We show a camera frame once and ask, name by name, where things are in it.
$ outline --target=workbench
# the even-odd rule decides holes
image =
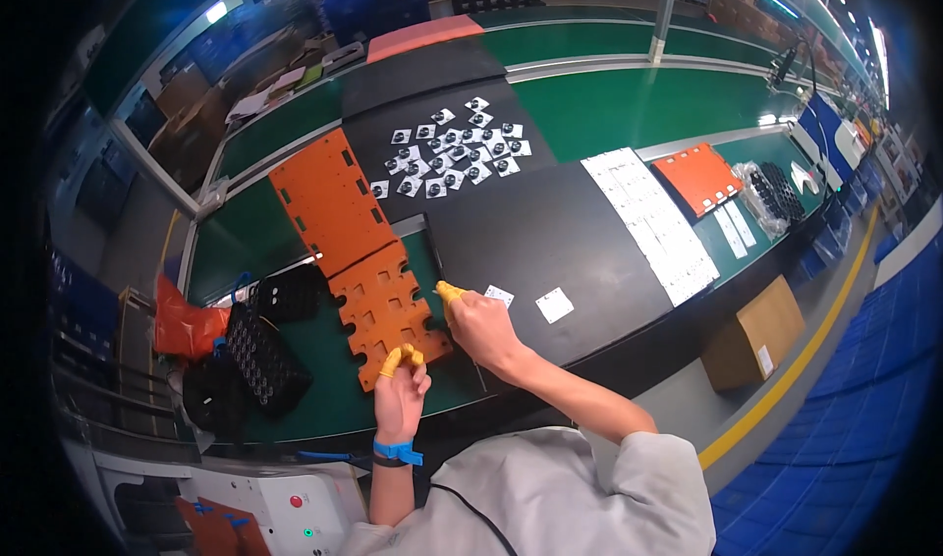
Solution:
[[[515,66],[579,55],[643,54],[651,40],[651,24],[644,20],[649,15],[654,17],[650,12],[617,8],[528,8],[483,14],[476,19],[487,30],[481,37],[484,45],[502,64]],[[718,37],[713,34],[719,32],[698,30],[692,24],[701,29],[711,27],[710,22],[701,20],[677,24],[684,28],[670,31],[666,53],[724,58],[753,67],[769,65],[772,58],[769,49],[744,44],[735,37]],[[728,36],[735,35],[728,31]],[[346,79],[342,75],[321,83],[242,129],[223,146],[216,176],[235,177],[292,141],[332,123],[340,123],[343,128],[339,119]],[[810,167],[803,153],[780,129],[751,132],[756,130],[761,116],[788,116],[797,103],[790,96],[771,97],[765,78],[758,74],[640,67],[558,75],[511,87],[561,165],[573,165],[582,158],[624,147],[643,154],[662,150],[657,156],[663,156],[706,138],[731,164],[772,161],[787,176],[792,161]],[[789,90],[789,83],[784,88]],[[744,130],[749,137],[738,138],[737,132]],[[710,136],[721,138],[722,142],[711,141]],[[657,156],[643,158],[651,160]],[[823,193],[820,190],[815,196],[806,191],[800,196],[808,216],[819,208]],[[713,215],[693,225],[720,272],[721,278],[714,284],[718,296],[722,286],[737,276],[743,279],[745,270],[783,240],[770,241],[743,204],[737,202],[737,206],[758,241],[749,248],[746,257],[734,256]],[[408,232],[403,241],[409,268],[418,280],[421,294],[433,315],[443,320],[442,303],[434,293],[440,276],[427,232]],[[257,279],[307,256],[309,253],[275,190],[268,178],[262,176],[199,225],[189,271],[188,299],[195,304],[213,303],[229,293],[242,272],[251,272]],[[322,312],[315,319],[285,325],[281,331],[289,346],[315,374],[314,384],[298,408],[281,421],[269,423],[261,416],[253,416],[246,428],[247,441],[325,437],[368,430],[375,425],[372,399],[360,388],[358,362],[350,353],[347,333],[334,311],[336,307],[327,294],[322,303]],[[598,379],[606,373],[604,363],[588,362],[575,371]],[[656,385],[680,367],[683,364],[667,361],[650,370],[643,382],[636,383],[638,392]],[[426,396],[425,415],[476,403],[506,390],[487,373],[482,382],[475,366],[464,356],[435,361],[429,371],[434,385]]]

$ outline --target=sticker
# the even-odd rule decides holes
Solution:
[[[421,179],[407,176],[403,178],[403,182],[396,188],[396,191],[404,196],[413,197],[418,194],[418,189],[421,185]]]
[[[505,292],[501,288],[493,285],[488,286],[488,290],[485,290],[485,296],[489,299],[495,299],[502,301],[504,303],[504,308],[510,308],[511,303],[514,301],[514,295],[510,292]]]
[[[465,138],[464,135],[459,135],[459,136],[462,137],[462,144],[468,145],[469,143],[480,143],[483,140],[485,140],[485,138],[482,137],[482,134],[484,132],[485,132],[484,129],[473,128],[471,129],[471,138]]]
[[[433,142],[434,140],[438,140],[438,141],[439,141],[439,148],[438,148],[438,149],[436,149],[435,147],[432,146],[432,142]],[[443,150],[448,150],[448,149],[451,149],[451,148],[452,148],[452,145],[451,145],[451,144],[445,142],[445,135],[441,135],[441,136],[439,136],[439,137],[436,137],[436,138],[430,140],[428,143],[426,143],[426,145],[428,145],[428,146],[429,146],[429,149],[431,149],[432,152],[434,152],[436,155],[438,155],[439,153],[441,153]]]
[[[391,145],[405,145],[409,142],[409,138],[412,137],[411,128],[401,128],[398,131],[393,131],[393,137],[389,139]]]
[[[504,170],[501,170],[502,163],[507,164],[507,167]],[[514,160],[514,157],[507,157],[506,159],[495,161],[493,162],[493,164],[494,164],[495,171],[497,171],[498,175],[500,175],[501,177],[504,177],[505,175],[510,175],[512,173],[517,173],[518,171],[521,170],[521,168],[518,167],[518,162]]]
[[[478,161],[478,163],[486,163],[493,159],[491,153],[488,152],[488,147],[479,147],[478,149],[473,149],[473,152],[478,153],[478,159],[475,160],[473,157],[470,157],[472,161]]]
[[[555,288],[538,298],[536,305],[550,325],[553,325],[573,311],[573,303],[571,303],[567,295],[563,293],[563,290],[559,288]]]
[[[452,160],[453,160],[453,161],[460,161],[460,160],[462,160],[462,159],[464,159],[465,157],[468,156],[469,150],[468,150],[468,148],[466,148],[466,147],[463,147],[463,146],[461,146],[461,145],[458,145],[457,147],[454,147],[454,149],[450,150],[450,151],[449,151],[448,153],[446,153],[446,154],[449,155],[450,157],[452,157]]]
[[[770,357],[770,350],[766,349],[766,346],[763,346],[756,352],[757,357],[760,358],[760,367],[763,369],[763,379],[770,377],[772,371],[776,369],[776,366],[772,364],[772,357]]]
[[[411,166],[416,166],[418,171],[416,173],[409,173],[409,168]],[[407,177],[420,178],[430,171],[432,171],[432,168],[429,166],[429,163],[422,161],[421,159],[411,161],[407,164]]]
[[[454,178],[454,183],[449,185],[449,178]],[[442,180],[445,185],[448,185],[449,189],[458,190],[462,187],[462,182],[465,181],[465,174],[461,171],[456,171],[455,169],[449,169],[442,175]]]
[[[429,166],[432,168],[432,171],[440,175],[445,173],[445,171],[450,169],[453,165],[455,165],[455,161],[445,153],[429,160]]]
[[[420,124],[416,129],[416,139],[425,140],[436,135],[436,126],[434,124]]]
[[[484,98],[475,98],[474,100],[465,104],[465,107],[471,110],[472,112],[481,112],[485,108],[491,105]]]
[[[477,116],[480,116],[480,117],[481,117],[481,121],[480,121],[480,122],[475,122],[475,119],[476,119]],[[483,128],[485,128],[486,126],[488,126],[489,123],[491,122],[491,120],[493,120],[493,119],[494,119],[494,116],[491,115],[491,114],[489,114],[488,112],[479,112],[479,113],[477,113],[477,114],[472,114],[472,115],[471,115],[471,118],[469,118],[469,122],[470,122],[471,124],[474,124],[475,126],[478,126],[478,128],[483,129]]]
[[[445,178],[436,178],[434,180],[426,180],[425,182],[425,196],[426,197],[445,197],[449,193],[449,190],[445,187]]]
[[[724,207],[716,209],[714,211],[714,218],[717,219],[718,224],[721,225],[723,236],[727,237],[727,243],[730,245],[730,249],[734,250],[734,256],[737,257],[737,259],[746,257],[747,248],[743,246],[740,233],[734,228],[734,221],[730,220],[727,209]]]
[[[525,126],[523,124],[510,124],[506,122],[501,125],[501,136],[506,138],[524,138]]]
[[[452,111],[448,108],[442,108],[439,112],[432,114],[430,118],[434,120],[436,124],[442,126],[446,122],[455,120],[455,114],[452,114]]]
[[[383,199],[384,197],[389,196],[389,180],[371,183],[370,191],[373,194],[373,197],[376,199]]]
[[[517,150],[514,150],[514,146],[515,146],[514,143],[520,143],[521,147],[519,147]],[[519,140],[519,141],[512,140],[510,143],[507,144],[507,148],[511,149],[511,154],[514,155],[515,157],[525,157],[531,154],[529,140]]]
[[[472,171],[472,169],[477,169],[478,173],[476,174],[474,171]],[[473,184],[479,185],[490,177],[491,170],[485,167],[485,165],[481,162],[475,162],[465,170],[465,175],[469,176],[469,179]]]
[[[756,237],[753,236],[753,232],[749,229],[747,220],[745,220],[743,215],[740,213],[737,203],[733,200],[730,200],[723,207],[727,211],[727,214],[730,215],[731,220],[734,221],[734,226],[737,227],[737,232],[739,232],[740,236],[743,238],[743,243],[747,247],[756,245]]]

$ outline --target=electrical cable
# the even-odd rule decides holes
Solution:
[[[431,486],[432,488],[440,488],[443,491],[447,491],[449,493],[452,493],[456,497],[458,497],[458,500],[462,501],[462,504],[468,507],[469,511],[477,515],[478,518],[484,521],[485,525],[487,525],[488,528],[491,529],[491,532],[494,533],[495,537],[498,538],[498,541],[501,542],[501,545],[504,547],[504,551],[507,552],[508,556],[518,556],[518,553],[514,550],[514,547],[511,545],[510,542],[507,541],[507,538],[504,537],[504,534],[501,533],[501,529],[499,529],[498,526],[494,525],[494,522],[488,518],[488,515],[485,515],[482,512],[478,511],[474,507],[474,505],[472,505],[472,503],[469,503],[467,500],[465,500],[465,497],[463,497],[460,492],[456,491],[454,488],[449,488],[448,486],[445,486],[443,484],[436,484],[435,482],[430,482],[429,486]]]

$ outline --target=orange plate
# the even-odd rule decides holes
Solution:
[[[328,278],[396,240],[341,129],[298,151],[269,179]]]
[[[340,320],[357,330],[348,338],[351,351],[365,354],[360,366],[360,385],[371,391],[389,352],[410,343],[422,352],[426,362],[452,350],[441,331],[428,331],[424,322],[432,317],[425,299],[413,300],[418,282],[407,264],[407,251],[397,239],[383,250],[328,280],[331,293],[344,296]]]
[[[743,189],[743,182],[707,143],[676,152],[652,165],[671,182],[698,219]]]

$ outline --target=white label strip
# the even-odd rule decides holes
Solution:
[[[723,236],[727,237],[727,243],[730,245],[730,249],[734,250],[734,256],[737,257],[737,259],[746,257],[747,248],[743,246],[740,233],[734,228],[734,221],[730,220],[730,215],[727,214],[726,208],[722,206],[716,209],[714,211],[714,218],[717,219],[718,224],[721,225]]]
[[[739,232],[740,236],[743,238],[744,245],[747,247],[756,245],[756,237],[753,236],[753,231],[749,229],[747,220],[743,218],[743,214],[737,207],[737,202],[730,200],[723,207],[727,210],[731,220],[734,221],[734,226],[737,227],[737,232]]]
[[[678,306],[721,277],[688,220],[631,149],[582,162],[619,214],[671,304]]]

